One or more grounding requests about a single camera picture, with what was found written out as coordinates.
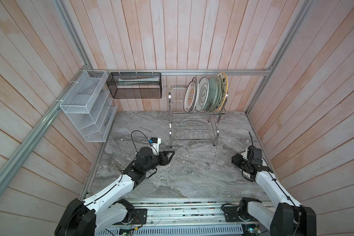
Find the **cat and stars orange-rim plate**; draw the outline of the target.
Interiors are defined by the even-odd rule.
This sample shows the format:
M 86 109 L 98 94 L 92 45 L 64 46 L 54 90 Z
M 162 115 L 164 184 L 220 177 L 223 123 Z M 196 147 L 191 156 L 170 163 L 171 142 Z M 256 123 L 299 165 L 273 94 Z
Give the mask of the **cat and stars orange-rim plate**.
M 227 75 L 224 72 L 221 72 L 218 74 L 218 77 L 221 80 L 221 84 L 222 84 L 222 92 L 221 92 L 221 96 L 219 99 L 219 103 L 217 105 L 217 109 L 216 111 L 219 112 L 222 107 L 224 106 L 225 100 L 227 98 L 227 92 L 228 92 L 228 78 Z

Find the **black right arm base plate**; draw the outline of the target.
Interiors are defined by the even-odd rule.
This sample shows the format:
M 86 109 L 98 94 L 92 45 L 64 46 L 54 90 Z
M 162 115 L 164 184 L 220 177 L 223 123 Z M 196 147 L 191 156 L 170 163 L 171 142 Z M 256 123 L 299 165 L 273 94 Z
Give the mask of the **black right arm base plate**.
M 240 218 L 239 215 L 239 206 L 235 206 L 232 204 L 224 204 L 221 207 L 221 210 L 224 213 L 225 221 L 229 223 L 233 222 L 246 222 Z

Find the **pale green plate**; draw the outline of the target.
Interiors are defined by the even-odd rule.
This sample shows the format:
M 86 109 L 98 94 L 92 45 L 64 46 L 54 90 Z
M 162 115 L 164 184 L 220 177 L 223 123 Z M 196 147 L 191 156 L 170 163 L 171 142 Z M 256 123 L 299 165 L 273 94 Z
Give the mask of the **pale green plate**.
M 217 96 L 217 82 L 215 77 L 210 77 L 208 80 L 208 95 L 204 106 L 206 112 L 210 112 Z

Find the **cream plate with berry sprigs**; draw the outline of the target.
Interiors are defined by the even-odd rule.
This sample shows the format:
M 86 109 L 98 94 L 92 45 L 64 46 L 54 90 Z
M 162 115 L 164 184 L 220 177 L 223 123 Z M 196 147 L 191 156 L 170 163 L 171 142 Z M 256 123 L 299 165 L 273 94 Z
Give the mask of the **cream plate with berry sprigs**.
M 222 81 L 221 78 L 219 76 L 216 76 L 216 82 L 217 82 L 217 97 L 214 103 L 214 107 L 213 107 L 213 112 L 216 112 L 218 109 L 218 105 L 221 99 L 221 95 L 222 95 Z

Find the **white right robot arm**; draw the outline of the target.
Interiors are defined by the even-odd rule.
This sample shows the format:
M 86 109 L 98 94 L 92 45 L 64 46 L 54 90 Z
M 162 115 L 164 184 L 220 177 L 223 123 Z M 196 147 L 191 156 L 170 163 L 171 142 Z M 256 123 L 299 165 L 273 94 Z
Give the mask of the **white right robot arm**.
M 271 236 L 315 236 L 317 217 L 314 210 L 303 206 L 278 181 L 272 169 L 262 159 L 262 150 L 250 145 L 231 158 L 232 164 L 246 173 L 245 179 L 257 183 L 273 203 L 275 211 L 255 198 L 243 197 L 238 206 L 243 221 L 257 219 Z

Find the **dark-rim lettered white plate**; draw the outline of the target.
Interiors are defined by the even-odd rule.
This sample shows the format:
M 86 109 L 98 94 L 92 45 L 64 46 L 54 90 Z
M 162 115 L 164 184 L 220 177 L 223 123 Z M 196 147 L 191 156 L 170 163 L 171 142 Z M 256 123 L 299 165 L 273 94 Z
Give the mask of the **dark-rim lettered white plate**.
M 192 82 L 195 85 L 195 90 L 194 90 L 194 96 L 193 96 L 191 112 L 194 112 L 195 111 L 196 102 L 197 102 L 198 93 L 199 93 L 199 81 L 198 81 L 197 77 L 194 77 Z

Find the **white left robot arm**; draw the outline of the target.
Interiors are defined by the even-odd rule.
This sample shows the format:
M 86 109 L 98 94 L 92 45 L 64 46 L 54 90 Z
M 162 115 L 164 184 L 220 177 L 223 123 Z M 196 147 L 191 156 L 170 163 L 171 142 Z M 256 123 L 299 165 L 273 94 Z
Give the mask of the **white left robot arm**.
M 148 171 L 156 171 L 158 166 L 168 165 L 174 155 L 174 151 L 155 152 L 152 147 L 141 148 L 134 160 L 113 183 L 82 201 L 72 200 L 54 234 L 95 236 L 115 223 L 132 223 L 134 206 L 122 197 L 147 179 Z

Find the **orange sunburst plate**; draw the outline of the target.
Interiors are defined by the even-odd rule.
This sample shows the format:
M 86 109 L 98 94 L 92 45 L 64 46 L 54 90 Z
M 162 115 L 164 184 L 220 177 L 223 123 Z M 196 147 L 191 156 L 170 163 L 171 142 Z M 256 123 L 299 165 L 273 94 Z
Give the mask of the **orange sunburst plate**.
M 189 112 L 191 111 L 193 96 L 194 96 L 195 85 L 191 81 L 186 89 L 185 96 L 184 96 L 184 111 Z

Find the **white plate with flower outline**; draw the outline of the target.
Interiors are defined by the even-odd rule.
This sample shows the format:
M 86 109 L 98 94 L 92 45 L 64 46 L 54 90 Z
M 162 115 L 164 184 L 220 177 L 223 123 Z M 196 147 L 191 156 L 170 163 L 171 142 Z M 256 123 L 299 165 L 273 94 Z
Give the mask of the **white plate with flower outline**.
M 207 101 L 208 79 L 207 77 L 201 78 L 198 83 L 198 93 L 196 97 L 195 110 L 200 112 Z

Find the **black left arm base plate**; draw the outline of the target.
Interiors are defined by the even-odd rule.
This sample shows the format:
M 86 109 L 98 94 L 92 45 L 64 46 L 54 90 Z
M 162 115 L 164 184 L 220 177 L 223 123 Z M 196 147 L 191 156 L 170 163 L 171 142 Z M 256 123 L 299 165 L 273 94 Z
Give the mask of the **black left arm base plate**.
M 147 213 L 148 210 L 146 208 L 135 208 L 130 210 L 129 213 L 125 215 L 123 221 L 118 222 L 119 225 L 127 225 L 127 224 L 138 224 L 144 225 L 147 222 Z

